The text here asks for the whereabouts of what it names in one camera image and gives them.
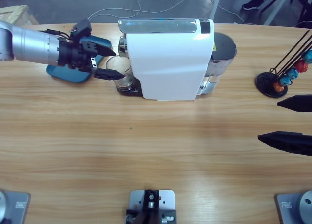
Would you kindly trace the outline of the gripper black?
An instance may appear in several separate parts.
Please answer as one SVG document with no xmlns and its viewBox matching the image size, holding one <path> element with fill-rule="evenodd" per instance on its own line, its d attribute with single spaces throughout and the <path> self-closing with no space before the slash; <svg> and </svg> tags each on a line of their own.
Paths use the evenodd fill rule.
<svg viewBox="0 0 312 224">
<path fill-rule="evenodd" d="M 90 41 L 81 39 L 68 41 L 63 37 L 59 37 L 58 41 L 58 65 L 67 65 L 70 69 L 78 68 L 81 72 L 93 71 L 94 66 L 91 59 L 95 55 L 116 55 L 111 48 Z M 120 80 L 124 78 L 124 74 L 112 69 L 98 68 L 94 72 L 94 78 Z"/>
</svg>

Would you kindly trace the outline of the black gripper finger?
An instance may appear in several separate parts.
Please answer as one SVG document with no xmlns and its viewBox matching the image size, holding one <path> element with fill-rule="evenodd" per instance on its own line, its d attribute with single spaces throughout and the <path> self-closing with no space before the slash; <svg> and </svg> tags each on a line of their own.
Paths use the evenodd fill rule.
<svg viewBox="0 0 312 224">
<path fill-rule="evenodd" d="M 312 95 L 294 95 L 279 101 L 277 105 L 296 112 L 311 112 Z"/>
<path fill-rule="evenodd" d="M 302 133 L 276 131 L 258 135 L 258 139 L 266 145 L 293 154 L 311 156 L 312 137 Z"/>
</svg>

